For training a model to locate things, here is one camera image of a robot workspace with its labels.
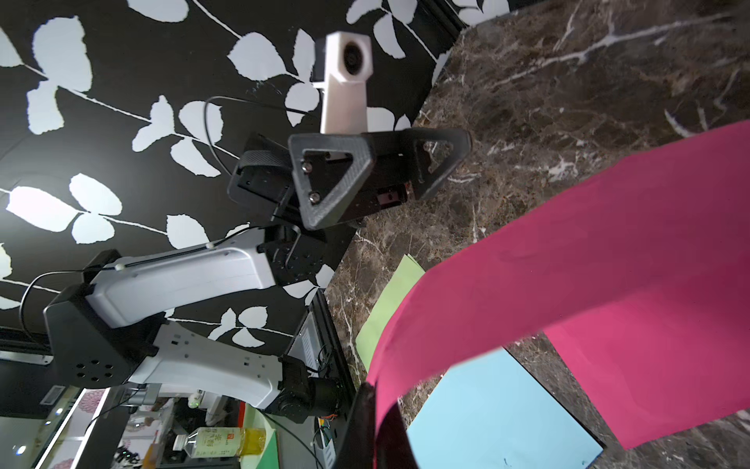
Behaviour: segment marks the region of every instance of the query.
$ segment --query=black bracket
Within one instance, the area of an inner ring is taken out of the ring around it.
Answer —
[[[451,151],[434,170],[425,143],[445,142]],[[435,195],[470,153],[470,134],[457,128],[408,128],[359,135],[293,134],[292,177],[301,219],[309,230],[371,215],[406,201],[407,183],[417,200]],[[341,161],[350,161],[341,169]]]

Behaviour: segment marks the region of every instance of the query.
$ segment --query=leaf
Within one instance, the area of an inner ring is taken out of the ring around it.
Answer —
[[[313,65],[315,65],[315,41],[301,29],[297,31],[297,38],[294,41],[292,63],[300,79],[309,82],[313,74]]]
[[[405,128],[409,128],[412,126],[412,123],[409,122],[409,118],[406,114],[398,118],[398,122],[396,122],[395,127],[393,127],[393,130],[395,131],[402,131]]]
[[[310,290],[310,292],[307,294],[307,296],[304,298],[304,305],[310,306],[310,303],[313,302],[313,298],[315,298],[315,293],[317,293],[318,288],[314,288]]]
[[[414,20],[414,12],[417,10],[417,0],[388,0],[388,6],[396,20],[408,25]]]
[[[320,92],[310,83],[295,83],[289,88],[284,100],[284,105],[290,109],[297,109],[309,112],[318,107],[320,102]],[[304,114],[286,112],[286,118],[292,127],[295,127],[302,121]]]
[[[18,301],[0,296],[0,309],[13,309],[20,305]]]
[[[328,264],[323,264],[318,273],[315,274],[315,283],[318,284],[318,287],[326,288],[331,283],[333,274],[334,270]]]
[[[231,308],[229,308],[221,315],[221,325],[212,330],[211,333],[208,334],[208,338],[215,341],[235,327],[237,327],[237,315]]]
[[[23,60],[13,47],[11,39],[0,28],[0,67],[16,67],[17,65],[23,65]]]
[[[451,51],[444,52],[437,56],[437,62],[435,62],[435,69],[432,71],[432,84],[434,85],[437,81],[438,77],[440,76],[440,72],[443,71],[443,68],[446,67],[446,62],[448,61],[448,57],[451,56]]]
[[[47,77],[57,85],[79,92],[92,87],[92,65],[83,43],[78,17],[52,18],[37,29],[31,48]]]
[[[73,223],[73,239],[76,244],[90,245],[107,241],[115,235],[115,227],[110,222],[94,213],[84,213]]]
[[[122,202],[107,186],[86,174],[70,178],[70,193],[81,207],[100,215],[120,215]]]
[[[479,10],[476,5],[467,6],[470,6],[471,8],[464,8],[459,11],[458,17],[461,21],[470,26],[510,13],[508,0],[484,0],[481,10]]]
[[[295,284],[287,285],[283,288],[284,291],[286,291],[290,296],[294,296],[295,298],[302,298],[303,296],[307,295],[310,290],[315,288],[315,285],[309,280],[303,280],[298,281]]]
[[[478,25],[487,19],[481,10],[475,8],[464,8],[458,12],[458,17],[469,26]]]
[[[65,231],[78,215],[78,210],[37,188],[15,187],[9,198],[6,210],[42,230]]]
[[[175,143],[172,145],[169,155],[177,164],[196,176],[215,178],[221,174],[221,172],[207,162],[203,155],[201,155],[200,151],[195,148],[193,140],[184,138]]]
[[[185,0],[127,0],[127,6],[162,23],[179,23],[188,17],[190,10]]]
[[[265,306],[253,306],[252,308],[245,309],[239,314],[239,322],[243,323],[246,327],[252,327],[253,329],[266,327],[268,320],[269,313],[266,311]]]
[[[407,56],[396,40],[396,31],[393,29],[393,16],[391,14],[386,14],[383,18],[377,20],[377,23],[373,26],[373,33],[383,52],[394,59],[403,59]]]
[[[36,89],[26,93],[28,108],[28,129],[36,135],[62,128],[65,121],[57,108],[57,85],[49,80],[42,80]]]
[[[239,38],[227,57],[237,73],[250,80],[264,81],[287,73],[276,47],[258,32]]]
[[[471,7],[479,9],[476,0],[451,0],[457,7]]]
[[[205,101],[191,101],[180,109],[180,122],[185,126],[193,137],[201,142],[208,143],[206,139],[206,129],[203,125],[203,107]],[[210,103],[206,113],[208,122],[208,135],[211,136],[211,142],[216,143],[221,140],[221,131],[224,128],[224,121],[221,118],[221,106]]]
[[[511,12],[508,0],[484,0],[484,3],[481,5],[481,10],[484,12],[484,17],[487,20],[501,17],[502,15]]]
[[[166,237],[175,249],[209,242],[209,237],[200,223],[185,214],[166,216]]]
[[[138,130],[133,138],[133,151],[142,152],[160,138],[175,133],[175,111],[164,95],[151,105],[151,123]]]
[[[353,25],[365,14],[381,8],[383,0],[354,0],[346,12],[346,22]]]
[[[3,243],[0,242],[0,278],[5,278],[13,273],[13,269],[11,268],[11,256],[5,252],[2,245]]]
[[[238,231],[242,231],[245,228],[249,228],[249,227],[250,227],[249,223],[237,225],[236,227],[226,232],[225,238],[233,235],[234,233],[237,233]]]
[[[261,345],[265,344],[264,341],[259,341],[258,339],[254,338],[253,335],[250,334],[250,331],[248,331],[244,327],[232,337],[232,342],[247,348],[260,347]]]
[[[396,118],[393,113],[385,107],[368,107],[367,109],[367,131],[389,132],[393,130]]]

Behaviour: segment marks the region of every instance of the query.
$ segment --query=plastic bottle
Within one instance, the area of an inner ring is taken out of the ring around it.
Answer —
[[[261,454],[265,447],[264,428],[201,427],[177,435],[172,449],[184,449],[191,458],[224,458]]]

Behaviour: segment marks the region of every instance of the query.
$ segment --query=marble tabletop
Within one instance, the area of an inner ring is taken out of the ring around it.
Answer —
[[[325,292],[355,383],[353,338],[404,254],[429,269],[631,153],[748,117],[750,2],[550,0],[464,31],[415,125],[470,130],[472,154],[432,200],[369,217]],[[625,451],[543,333],[507,348],[602,443],[593,467],[750,467],[746,411]],[[407,423],[439,380],[401,399]]]

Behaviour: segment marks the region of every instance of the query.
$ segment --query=pink paper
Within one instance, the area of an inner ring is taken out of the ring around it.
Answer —
[[[377,421],[450,365],[750,253],[749,144],[741,122],[632,155],[427,271],[373,356]]]
[[[750,257],[545,330],[632,448],[750,407]]]

